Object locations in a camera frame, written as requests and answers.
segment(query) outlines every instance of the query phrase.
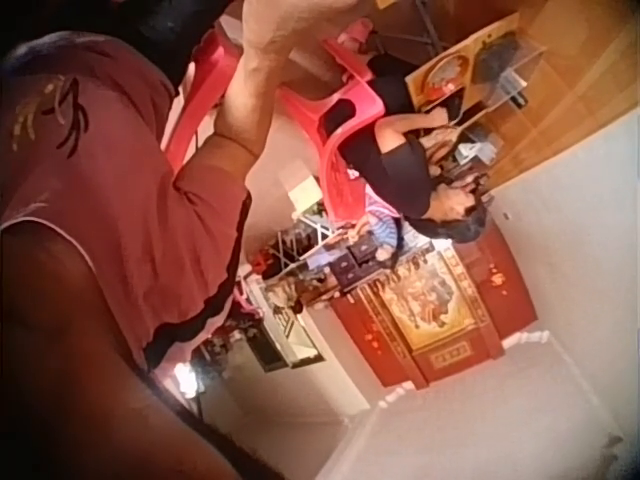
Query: woman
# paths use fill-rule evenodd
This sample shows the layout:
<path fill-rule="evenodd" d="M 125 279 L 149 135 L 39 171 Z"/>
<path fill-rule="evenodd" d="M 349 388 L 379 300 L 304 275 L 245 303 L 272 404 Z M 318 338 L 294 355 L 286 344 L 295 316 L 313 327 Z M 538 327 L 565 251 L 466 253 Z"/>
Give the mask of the woman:
<path fill-rule="evenodd" d="M 362 32 L 342 39 L 359 50 Z M 385 108 L 384 117 L 347 138 L 338 150 L 349 167 L 367 182 L 367 211 L 386 204 L 415 230 L 430 238 L 450 238 L 459 243 L 476 240 L 486 224 L 486 209 L 473 193 L 475 177 L 447 184 L 435 164 L 451 154 L 457 130 L 445 108 L 415 113 L 405 77 L 415 65 L 389 54 L 365 55 L 375 75 L 369 86 Z M 328 134 L 353 117 L 355 106 L 339 100 L 323 119 Z M 412 132 L 435 130 L 422 138 Z"/>

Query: red t-shirt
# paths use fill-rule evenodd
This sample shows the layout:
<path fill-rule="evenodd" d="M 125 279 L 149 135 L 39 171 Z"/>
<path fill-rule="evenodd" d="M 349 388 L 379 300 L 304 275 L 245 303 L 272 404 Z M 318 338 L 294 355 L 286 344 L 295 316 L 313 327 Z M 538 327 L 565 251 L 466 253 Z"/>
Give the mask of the red t-shirt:
<path fill-rule="evenodd" d="M 33 221 L 71 242 L 136 361 L 162 376 L 226 315 L 249 194 L 216 167 L 174 179 L 159 146 L 173 89 L 126 44 L 57 35 L 17 60 L 2 82 L 0 229 Z"/>

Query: framed painting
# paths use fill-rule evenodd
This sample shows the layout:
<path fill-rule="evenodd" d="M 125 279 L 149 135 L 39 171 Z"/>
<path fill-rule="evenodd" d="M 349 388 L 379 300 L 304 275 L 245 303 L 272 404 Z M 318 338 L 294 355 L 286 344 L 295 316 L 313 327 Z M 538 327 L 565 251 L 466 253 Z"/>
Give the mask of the framed painting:
<path fill-rule="evenodd" d="M 373 287 L 413 352 L 477 326 L 468 292 L 438 250 L 412 256 Z"/>

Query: plastic chair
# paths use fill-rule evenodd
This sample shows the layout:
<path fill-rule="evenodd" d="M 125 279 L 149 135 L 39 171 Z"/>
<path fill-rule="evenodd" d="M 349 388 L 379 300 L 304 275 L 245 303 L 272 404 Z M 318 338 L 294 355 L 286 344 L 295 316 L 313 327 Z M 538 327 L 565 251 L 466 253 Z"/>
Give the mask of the plastic chair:
<path fill-rule="evenodd" d="M 222 98 L 240 60 L 240 50 L 219 29 L 211 30 L 194 51 L 196 71 L 165 153 L 175 172 L 182 167 L 202 119 Z"/>
<path fill-rule="evenodd" d="M 347 165 L 338 154 L 338 146 L 348 136 L 380 118 L 384 114 L 384 104 L 367 84 L 373 74 L 355 53 L 334 39 L 322 43 L 351 74 L 351 80 L 324 100 L 307 100 L 287 88 L 281 89 L 280 99 L 318 150 L 320 188 L 325 208 L 334 224 L 342 224 L 357 221 L 363 215 L 364 182 L 359 178 L 350 178 Z M 356 107 L 356 114 L 326 138 L 321 125 L 322 117 L 340 99 L 350 100 Z"/>

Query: red altar cabinet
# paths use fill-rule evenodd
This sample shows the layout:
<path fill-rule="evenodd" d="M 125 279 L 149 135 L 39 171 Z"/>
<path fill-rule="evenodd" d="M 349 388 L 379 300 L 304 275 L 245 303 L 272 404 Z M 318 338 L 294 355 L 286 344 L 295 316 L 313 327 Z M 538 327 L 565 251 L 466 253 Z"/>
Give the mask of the red altar cabinet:
<path fill-rule="evenodd" d="M 504 355 L 501 341 L 536 320 L 494 222 L 475 243 L 409 253 L 331 307 L 384 386 L 419 389 Z"/>

